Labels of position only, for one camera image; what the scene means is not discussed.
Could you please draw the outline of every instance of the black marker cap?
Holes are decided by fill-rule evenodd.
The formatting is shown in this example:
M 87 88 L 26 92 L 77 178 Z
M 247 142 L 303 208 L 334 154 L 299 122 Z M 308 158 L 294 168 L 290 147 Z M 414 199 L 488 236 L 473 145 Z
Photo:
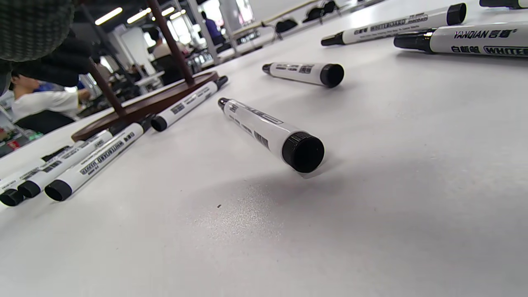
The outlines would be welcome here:
M 343 41 L 343 31 L 335 34 L 334 36 L 328 36 L 321 39 L 321 45 L 324 47 L 336 44 L 345 45 L 345 42 Z
M 306 132 L 290 135 L 282 146 L 282 158 L 293 169 L 301 173 L 314 171 L 325 156 L 325 146 Z
M 227 76 L 221 76 L 219 77 L 214 83 L 220 89 L 223 85 L 225 85 L 229 81 L 229 78 Z
M 400 49 L 421 50 L 433 53 L 430 42 L 434 31 L 436 29 L 400 33 L 394 37 L 394 46 Z
M 154 130 L 158 132 L 161 132 L 167 129 L 167 121 L 160 116 L 153 117 L 152 120 L 150 121 L 150 125 L 152 126 L 152 128 L 154 128 Z
M 449 26 L 462 24 L 466 18 L 466 12 L 466 3 L 451 5 L 449 9 L 447 9 L 447 24 Z
M 221 110 L 224 110 L 224 106 L 226 105 L 226 103 L 229 102 L 229 99 L 227 98 L 220 98 L 218 99 L 218 106 L 220 106 L 220 109 Z
M 63 148 L 60 148 L 60 149 L 56 150 L 55 152 L 53 152 L 53 153 L 51 153 L 49 155 L 46 155 L 46 156 L 42 157 L 41 159 L 43 159 L 44 161 L 47 162 L 47 161 L 53 159 L 54 157 L 56 157 L 58 154 L 64 152 L 64 150 L 69 149 L 69 148 L 70 148 L 70 146 L 67 145 L 67 146 L 65 146 Z
M 24 195 L 24 197 L 33 198 L 40 194 L 41 189 L 36 183 L 26 180 L 24 183 L 18 186 L 18 191 Z
M 64 201 L 73 193 L 70 185 L 61 180 L 54 180 L 44 188 L 44 192 L 55 201 Z
M 519 0 L 480 0 L 482 7 L 511 7 L 515 9 L 523 8 L 519 5 Z
M 336 87 L 345 77 L 345 69 L 339 64 L 327 64 L 321 70 L 321 82 L 328 88 Z
M 126 127 L 128 127 L 128 123 L 124 120 L 120 120 L 116 124 L 114 124 L 112 127 L 108 128 L 108 132 L 110 132 L 112 136 L 116 136 L 119 132 L 123 131 Z
M 0 194 L 0 201 L 7 206 L 17 206 L 24 201 L 24 196 L 17 190 L 8 189 Z

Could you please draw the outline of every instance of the black chair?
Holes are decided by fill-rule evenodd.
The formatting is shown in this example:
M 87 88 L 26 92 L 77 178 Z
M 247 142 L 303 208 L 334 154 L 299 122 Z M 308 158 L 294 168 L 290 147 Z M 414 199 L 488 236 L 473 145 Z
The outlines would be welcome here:
M 170 55 L 164 55 L 152 61 L 152 66 L 156 71 L 165 71 L 161 76 L 164 85 L 169 85 L 173 82 L 183 79 L 183 75 L 176 64 L 176 60 Z
M 38 114 L 29 115 L 19 119 L 15 125 L 23 129 L 30 129 L 35 132 L 47 134 L 74 122 L 75 121 L 72 118 L 63 115 L 62 113 L 44 110 Z

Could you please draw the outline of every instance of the table surface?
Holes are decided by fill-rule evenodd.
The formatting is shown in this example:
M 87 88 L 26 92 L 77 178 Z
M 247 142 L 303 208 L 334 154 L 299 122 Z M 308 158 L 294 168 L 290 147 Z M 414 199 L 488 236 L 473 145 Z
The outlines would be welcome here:
M 145 85 L 145 84 L 151 82 L 154 79 L 157 79 L 158 77 L 160 77 L 160 76 L 162 76 L 164 74 L 165 74 L 164 71 L 156 72 L 155 74 L 153 74 L 151 76 L 147 76 L 147 77 L 145 77 L 145 78 L 143 78 L 141 80 L 138 80 L 134 84 L 137 85 L 137 86 Z
M 228 85 L 69 200 L 0 210 L 2 295 L 526 295 L 528 61 L 402 51 L 392 39 L 319 45 L 453 3 L 387 0 L 216 67 Z M 477 3 L 466 23 L 528 20 Z M 338 62 L 346 77 L 324 89 L 262 73 L 281 60 Z M 320 137 L 324 163 L 297 174 L 226 120 L 220 97 Z

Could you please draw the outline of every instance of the whiteboard marker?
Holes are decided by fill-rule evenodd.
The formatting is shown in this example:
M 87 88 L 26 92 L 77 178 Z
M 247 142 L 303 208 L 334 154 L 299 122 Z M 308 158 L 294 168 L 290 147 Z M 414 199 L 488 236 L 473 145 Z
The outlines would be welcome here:
M 326 63 L 280 62 L 264 64 L 262 70 L 273 77 L 313 83 L 328 88 L 339 85 L 345 76 L 343 66 Z
M 82 143 L 82 141 L 77 142 L 76 145 L 80 145 Z M 48 162 L 50 162 L 53 158 L 65 154 L 70 149 L 72 149 L 71 146 L 65 146 L 50 155 L 42 157 L 37 162 L 33 162 L 21 167 L 17 172 L 4 178 L 0 182 L 0 202 L 7 206 L 17 206 L 20 204 L 20 202 L 24 201 L 24 196 L 16 190 L 16 187 L 25 179 L 35 174 L 45 164 L 51 164 Z
M 150 128 L 150 119 L 133 123 L 103 147 L 66 170 L 44 188 L 53 200 L 64 201 Z
M 151 122 L 152 128 L 159 132 L 164 131 L 167 127 L 174 124 L 196 106 L 200 105 L 200 103 L 211 97 L 226 82 L 228 82 L 228 77 L 222 76 L 216 81 L 210 81 L 204 84 L 196 91 L 190 93 L 185 98 L 155 116 Z
M 301 173 L 314 171 L 325 154 L 316 137 L 233 99 L 220 98 L 224 115 L 273 155 Z
M 480 0 L 482 7 L 511 7 L 521 9 L 528 7 L 528 0 Z
M 528 58 L 528 22 L 441 27 L 398 34 L 394 45 L 428 53 Z
M 397 18 L 388 22 L 380 22 L 365 27 L 352 28 L 341 31 L 332 36 L 324 37 L 321 40 L 321 45 L 345 45 L 390 37 L 403 32 L 458 25 L 462 24 L 466 18 L 466 9 L 465 3 L 459 3 L 451 5 L 450 7 Z
M 17 190 L 27 198 L 37 196 L 46 185 L 57 178 L 62 172 L 79 163 L 97 148 L 112 139 L 112 137 L 112 133 L 105 130 L 89 138 L 82 145 L 74 147 L 66 152 L 66 154 L 54 160 L 51 164 L 47 164 L 39 169 L 38 172 L 20 184 Z

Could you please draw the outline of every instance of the gray knit fabric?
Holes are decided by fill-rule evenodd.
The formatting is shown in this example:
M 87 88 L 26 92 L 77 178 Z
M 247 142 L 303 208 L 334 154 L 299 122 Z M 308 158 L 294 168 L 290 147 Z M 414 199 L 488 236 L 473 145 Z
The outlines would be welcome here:
M 51 53 L 68 35 L 72 0 L 0 0 L 0 59 L 23 62 Z

